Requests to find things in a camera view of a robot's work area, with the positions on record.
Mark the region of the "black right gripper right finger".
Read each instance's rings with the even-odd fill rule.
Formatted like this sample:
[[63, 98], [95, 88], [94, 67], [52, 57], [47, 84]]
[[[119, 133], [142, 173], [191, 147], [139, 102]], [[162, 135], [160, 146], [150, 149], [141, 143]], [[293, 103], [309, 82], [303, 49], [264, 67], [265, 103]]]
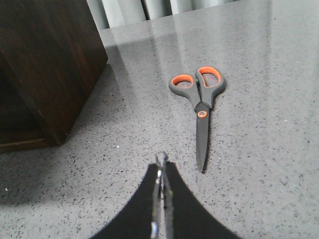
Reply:
[[162, 163], [165, 230], [168, 239], [238, 239], [196, 199], [176, 164], [164, 154]]

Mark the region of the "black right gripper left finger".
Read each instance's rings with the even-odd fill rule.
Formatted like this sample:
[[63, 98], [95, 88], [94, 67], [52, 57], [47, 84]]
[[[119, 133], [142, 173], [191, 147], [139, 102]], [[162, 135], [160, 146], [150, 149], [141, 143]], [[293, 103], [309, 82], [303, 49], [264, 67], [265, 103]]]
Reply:
[[157, 239], [160, 232], [162, 165], [156, 156], [122, 210], [94, 239]]

